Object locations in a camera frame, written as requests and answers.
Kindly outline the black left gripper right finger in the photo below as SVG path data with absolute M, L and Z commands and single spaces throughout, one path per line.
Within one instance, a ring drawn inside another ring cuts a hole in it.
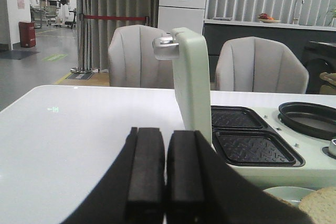
M 167 153 L 167 223 L 312 223 L 229 167 L 199 131 L 174 131 Z

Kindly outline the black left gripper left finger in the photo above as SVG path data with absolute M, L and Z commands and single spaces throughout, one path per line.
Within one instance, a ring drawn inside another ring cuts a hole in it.
M 64 223 L 162 223 L 165 151 L 157 128 L 133 127 L 113 164 Z

